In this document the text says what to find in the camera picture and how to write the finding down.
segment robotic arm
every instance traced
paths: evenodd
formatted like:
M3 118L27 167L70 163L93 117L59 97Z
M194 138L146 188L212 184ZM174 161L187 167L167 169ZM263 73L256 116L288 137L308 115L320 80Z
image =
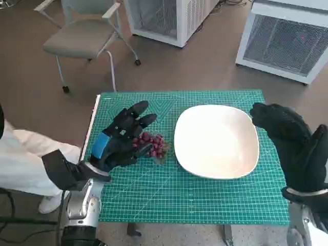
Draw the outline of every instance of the robotic arm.
M256 103L253 124L266 130L274 143L287 187L291 224L289 246L326 245L328 240L328 129L320 125L312 134L302 117L277 104Z
M95 238L101 210L100 196L109 171L137 162L152 147L138 148L132 141L155 119L155 114L139 116L148 107L141 101L123 109L95 141L89 161L77 165L66 161L59 150L43 157L49 178L62 190L71 191L68 221L62 246L104 245ZM289 246L325 245L328 238L328 128L320 125L311 133L302 117L280 105L256 103L251 109L253 124L265 129L273 141L285 175L283 196L290 203Z
M152 148L146 143L133 147L133 139L156 119L156 114L139 116L147 109L148 102L141 101L123 109L113 122L96 139L89 161L77 165L68 162L57 150L42 157L51 181L61 190L71 192L67 204L67 222L61 238L62 246L104 245L96 239L96 229L101 210L101 191L110 182L109 171L116 166L137 162Z

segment person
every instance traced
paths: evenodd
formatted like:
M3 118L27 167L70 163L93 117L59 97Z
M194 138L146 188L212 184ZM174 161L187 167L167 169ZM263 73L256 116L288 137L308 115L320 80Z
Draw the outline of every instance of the person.
M61 202L63 191L48 178L41 159L58 149L69 162L78 163L79 147L35 132L14 129L5 120L0 105L0 187L44 196L38 207L42 214L53 212Z

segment vent grille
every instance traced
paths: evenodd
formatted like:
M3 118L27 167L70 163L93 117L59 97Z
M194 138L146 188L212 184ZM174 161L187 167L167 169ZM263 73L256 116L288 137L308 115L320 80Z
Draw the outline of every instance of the vent grille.
M328 47L328 28L256 15L244 59L307 76Z
M177 0L129 0L135 29L177 38Z
M187 8L187 36L196 31L206 15L206 0L191 0Z

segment white pants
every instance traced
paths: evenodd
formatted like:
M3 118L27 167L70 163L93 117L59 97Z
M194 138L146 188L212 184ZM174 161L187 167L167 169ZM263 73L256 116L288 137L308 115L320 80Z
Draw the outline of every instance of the white pants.
M14 130L5 121L0 139L0 187L44 196L58 195L61 190L48 178L41 159L58 149L69 162L78 162L79 147L35 132Z

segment chair leg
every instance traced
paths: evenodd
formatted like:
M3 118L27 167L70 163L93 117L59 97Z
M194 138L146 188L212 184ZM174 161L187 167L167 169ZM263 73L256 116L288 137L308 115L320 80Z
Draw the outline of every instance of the chair leg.
M56 56L56 61L57 61L57 65L58 65L58 70L59 70L59 75L60 75L60 79L61 79L61 84L63 86L63 91L64 93L69 93L70 92L70 89L68 88L68 86L66 85L65 81L64 81L64 78L63 78L63 74L62 74L62 67L60 65L60 60L59 60L59 57Z
M116 35L123 40L123 42L126 44L126 46L128 46L128 48L132 51L132 53L134 54L135 56L135 65L137 66L140 66L141 65L141 62L139 60L139 57L137 55L137 53L134 51L134 49L132 48L132 46L125 40L125 38L123 37L122 33L115 27L114 24L112 24L110 21L109 21L109 24L114 28L115 30L115 33Z
M107 54L109 55L109 60L110 60L110 63L111 63L111 73L112 73L113 89L114 89L114 92L117 92L116 85L115 85L115 74L114 74L113 56L112 56L112 53L109 52L108 50L104 50L104 51L107 52Z

